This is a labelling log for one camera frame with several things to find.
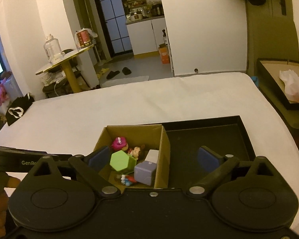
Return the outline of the blue smurf figurine with jar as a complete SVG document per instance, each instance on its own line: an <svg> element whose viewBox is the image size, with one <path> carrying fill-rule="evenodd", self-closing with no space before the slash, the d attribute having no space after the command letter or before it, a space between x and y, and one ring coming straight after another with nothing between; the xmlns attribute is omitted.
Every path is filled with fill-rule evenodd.
<svg viewBox="0 0 299 239"><path fill-rule="evenodd" d="M116 181L121 182L121 184L123 184L127 187L137 184L137 181L133 175L124 175L124 174L120 175L119 174L119 175L116 175L114 178Z"/></svg>

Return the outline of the green hexagonal box toy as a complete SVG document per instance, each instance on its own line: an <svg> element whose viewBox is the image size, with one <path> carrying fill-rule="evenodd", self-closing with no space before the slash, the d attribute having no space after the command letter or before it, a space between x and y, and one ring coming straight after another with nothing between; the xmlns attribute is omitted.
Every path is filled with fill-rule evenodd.
<svg viewBox="0 0 299 239"><path fill-rule="evenodd" d="M109 164L118 173L130 174L134 172L137 160L124 151L117 151L111 155Z"/></svg>

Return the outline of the pink-haired doll figurine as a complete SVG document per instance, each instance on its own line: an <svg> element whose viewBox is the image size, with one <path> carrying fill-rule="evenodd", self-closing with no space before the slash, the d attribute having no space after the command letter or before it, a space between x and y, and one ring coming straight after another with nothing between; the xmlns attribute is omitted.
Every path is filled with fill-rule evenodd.
<svg viewBox="0 0 299 239"><path fill-rule="evenodd" d="M114 152L127 151L129 146L126 138L123 136L119 136L114 139L114 141L111 144L111 148L113 149Z"/></svg>

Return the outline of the lavender white cube toy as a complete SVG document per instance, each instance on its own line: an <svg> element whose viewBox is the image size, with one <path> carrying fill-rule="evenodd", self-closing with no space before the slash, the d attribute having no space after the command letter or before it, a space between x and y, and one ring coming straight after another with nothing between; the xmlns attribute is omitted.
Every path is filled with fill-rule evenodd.
<svg viewBox="0 0 299 239"><path fill-rule="evenodd" d="M134 178L137 182L152 186L154 185L157 164L150 161L143 161L134 168Z"/></svg>

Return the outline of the brown cardboard box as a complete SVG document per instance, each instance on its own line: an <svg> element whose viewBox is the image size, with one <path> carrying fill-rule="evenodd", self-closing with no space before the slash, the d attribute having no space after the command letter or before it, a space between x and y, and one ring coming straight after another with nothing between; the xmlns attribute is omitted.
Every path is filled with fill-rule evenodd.
<svg viewBox="0 0 299 239"><path fill-rule="evenodd" d="M115 152L111 148L111 144L114 139L119 136L126 138L129 148L145 145L144 158L142 160L137 160L137 164L145 161L146 155L150 149L159 150L154 185L148 186L137 182L137 184L127 187L121 184L121 182L116 181L114 177L119 174L121 175L121 173L118 173L110 166L109 163L111 156L109 157L109 163L100 171L99 174L112 185L118 187L121 192L123 192L126 188L167 188L171 146L164 127L160 124L107 126L102 130L94 151L106 146L109 148L110 154L112 155Z"/></svg>

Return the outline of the white power adapter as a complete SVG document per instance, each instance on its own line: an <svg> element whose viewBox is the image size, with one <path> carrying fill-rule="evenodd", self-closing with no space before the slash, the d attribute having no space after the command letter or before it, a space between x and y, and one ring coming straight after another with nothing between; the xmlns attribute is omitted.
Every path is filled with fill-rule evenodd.
<svg viewBox="0 0 299 239"><path fill-rule="evenodd" d="M145 161L157 164L159 157L159 150L150 149L146 155Z"/></svg>

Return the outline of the black white bag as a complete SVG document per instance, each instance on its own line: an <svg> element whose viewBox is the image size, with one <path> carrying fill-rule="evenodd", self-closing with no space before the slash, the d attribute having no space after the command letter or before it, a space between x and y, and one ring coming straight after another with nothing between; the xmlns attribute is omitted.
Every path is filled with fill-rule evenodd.
<svg viewBox="0 0 299 239"><path fill-rule="evenodd" d="M17 97L6 112L8 126L19 120L34 103L34 96L27 93L24 97Z"/></svg>

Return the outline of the black shallow tray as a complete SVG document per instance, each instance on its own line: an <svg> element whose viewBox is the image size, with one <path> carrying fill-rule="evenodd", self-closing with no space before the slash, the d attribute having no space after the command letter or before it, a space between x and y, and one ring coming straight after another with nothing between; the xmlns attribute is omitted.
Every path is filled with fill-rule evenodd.
<svg viewBox="0 0 299 239"><path fill-rule="evenodd" d="M221 156L254 160L256 154L240 116L157 123L171 146L167 188L184 188L207 175L198 162L198 149L207 146Z"/></svg>

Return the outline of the brown-haired doll figurine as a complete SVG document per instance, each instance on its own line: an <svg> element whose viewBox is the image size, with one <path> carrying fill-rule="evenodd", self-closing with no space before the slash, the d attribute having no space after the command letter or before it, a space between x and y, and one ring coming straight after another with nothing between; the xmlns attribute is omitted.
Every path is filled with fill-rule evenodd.
<svg viewBox="0 0 299 239"><path fill-rule="evenodd" d="M127 153L134 157L136 160L142 160L145 155L145 145L129 148Z"/></svg>

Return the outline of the white plastic bag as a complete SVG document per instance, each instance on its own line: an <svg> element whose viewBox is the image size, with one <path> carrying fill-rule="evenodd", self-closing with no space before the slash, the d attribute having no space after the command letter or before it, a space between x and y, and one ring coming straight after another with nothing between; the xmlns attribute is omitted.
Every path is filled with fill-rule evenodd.
<svg viewBox="0 0 299 239"><path fill-rule="evenodd" d="M279 78L285 85L286 98L294 103L299 103L299 76L293 70L287 70L280 71Z"/></svg>

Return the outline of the black slipper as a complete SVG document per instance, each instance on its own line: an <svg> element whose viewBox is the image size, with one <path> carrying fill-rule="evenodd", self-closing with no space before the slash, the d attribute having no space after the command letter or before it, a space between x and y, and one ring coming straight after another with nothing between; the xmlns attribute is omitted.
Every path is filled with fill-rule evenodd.
<svg viewBox="0 0 299 239"><path fill-rule="evenodd" d="M107 80L110 80L112 78L114 78L115 76L117 76L120 73L120 71L110 71L109 74L106 76Z"/></svg>
<svg viewBox="0 0 299 239"><path fill-rule="evenodd" d="M130 75L130 74L132 73L132 71L131 71L129 68L124 67L124 68L122 69L122 73L123 73L124 75Z"/></svg>

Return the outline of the clear glass jar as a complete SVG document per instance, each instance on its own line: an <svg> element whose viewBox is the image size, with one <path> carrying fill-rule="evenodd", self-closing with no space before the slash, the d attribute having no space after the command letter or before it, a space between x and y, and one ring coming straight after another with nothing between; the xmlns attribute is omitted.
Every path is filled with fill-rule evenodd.
<svg viewBox="0 0 299 239"><path fill-rule="evenodd" d="M46 42L43 45L45 53L50 63L56 63L63 58L64 53L61 50L59 40L54 38L53 35L49 34L46 37Z"/></svg>

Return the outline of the black slipper right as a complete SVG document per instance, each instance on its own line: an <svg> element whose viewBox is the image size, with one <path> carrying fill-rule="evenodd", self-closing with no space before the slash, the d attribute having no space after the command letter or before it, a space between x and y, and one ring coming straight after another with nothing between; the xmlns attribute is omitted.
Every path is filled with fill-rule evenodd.
<svg viewBox="0 0 299 239"><path fill-rule="evenodd" d="M130 74L132 73L132 71L131 71L129 68L124 67L124 68L122 69L122 73L123 73L124 75L130 75Z"/></svg>

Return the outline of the red tin can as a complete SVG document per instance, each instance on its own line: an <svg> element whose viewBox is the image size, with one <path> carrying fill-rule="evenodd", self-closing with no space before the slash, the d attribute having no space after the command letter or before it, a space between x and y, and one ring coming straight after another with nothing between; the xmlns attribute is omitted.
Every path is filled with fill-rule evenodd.
<svg viewBox="0 0 299 239"><path fill-rule="evenodd" d="M83 49L92 45L92 40L88 29L81 29L79 31L76 31L74 38L79 49Z"/></svg>

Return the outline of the white kitchen cabinet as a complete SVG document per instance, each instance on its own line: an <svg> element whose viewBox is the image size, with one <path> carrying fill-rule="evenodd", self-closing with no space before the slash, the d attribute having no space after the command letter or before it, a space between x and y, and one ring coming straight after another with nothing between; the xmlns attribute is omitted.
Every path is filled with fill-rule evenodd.
<svg viewBox="0 0 299 239"><path fill-rule="evenodd" d="M134 55L158 52L164 43L163 29L166 29L164 16L130 22L126 24Z"/></svg>

